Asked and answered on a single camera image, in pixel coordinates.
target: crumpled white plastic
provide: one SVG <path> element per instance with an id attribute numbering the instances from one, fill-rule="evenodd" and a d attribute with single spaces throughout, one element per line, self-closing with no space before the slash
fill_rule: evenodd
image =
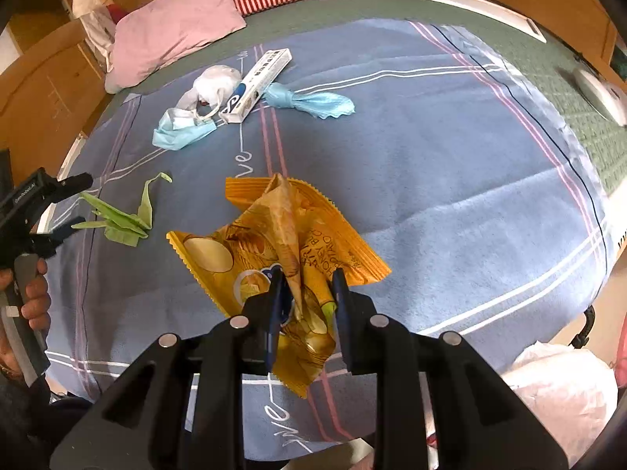
<path id="1" fill-rule="evenodd" d="M 216 114 L 222 104 L 233 95 L 241 79 L 239 70 L 227 65 L 213 65 L 196 78 L 192 89 L 183 94 L 176 107 L 192 111 L 196 118 L 206 120 Z M 198 116 L 196 106 L 199 101 L 211 106 L 208 115 Z"/>
<path id="2" fill-rule="evenodd" d="M 535 343 L 503 380 L 560 444 L 569 466 L 583 456 L 616 410 L 614 372 L 589 350 Z"/>

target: orange plastic packaging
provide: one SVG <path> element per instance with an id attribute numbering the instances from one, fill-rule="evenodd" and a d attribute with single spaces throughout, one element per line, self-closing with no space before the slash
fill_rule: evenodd
<path id="1" fill-rule="evenodd" d="M 167 238 L 226 316 L 268 291 L 280 265 L 294 297 L 279 336 L 273 373 L 306 396 L 335 348 L 335 301 L 328 280 L 341 267 L 348 285 L 369 284 L 390 268 L 320 192 L 301 180 L 227 179 L 227 199 L 243 213 L 211 235 L 171 231 Z"/>

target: green bedspread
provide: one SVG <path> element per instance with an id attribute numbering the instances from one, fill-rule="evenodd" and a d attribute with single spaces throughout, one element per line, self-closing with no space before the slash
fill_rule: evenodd
<path id="1" fill-rule="evenodd" d="M 606 121 L 577 92 L 571 73 L 580 64 L 568 47 L 548 33 L 544 44 L 488 17 L 426 0 L 305 0 L 252 15 L 246 18 L 245 29 L 117 94 L 103 118 L 111 116 L 130 92 L 153 92 L 250 45 L 366 17 L 410 18 L 466 27 L 515 65 L 556 106 L 587 149 L 608 194 L 627 176 L 627 130 Z"/>

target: toothpaste box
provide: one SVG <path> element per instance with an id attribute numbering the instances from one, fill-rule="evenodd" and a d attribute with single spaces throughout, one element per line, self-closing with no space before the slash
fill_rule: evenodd
<path id="1" fill-rule="evenodd" d="M 242 123 L 265 89 L 292 59 L 289 49 L 266 51 L 246 77 L 239 83 L 227 106 L 220 111 L 226 123 Z"/>

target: green paper crane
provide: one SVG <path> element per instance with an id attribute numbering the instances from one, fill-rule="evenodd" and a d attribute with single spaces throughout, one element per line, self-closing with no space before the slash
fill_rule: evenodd
<path id="1" fill-rule="evenodd" d="M 137 247 L 139 239 L 148 238 L 147 231 L 152 229 L 152 205 L 148 186 L 157 179 L 164 179 L 172 183 L 172 179 L 165 173 L 159 173 L 153 179 L 147 180 L 143 184 L 142 202 L 137 208 L 137 214 L 124 213 L 108 203 L 92 196 L 87 192 L 82 192 L 80 197 L 92 205 L 101 221 L 87 221 L 73 224 L 74 229 L 104 228 L 105 237 L 125 246 Z"/>

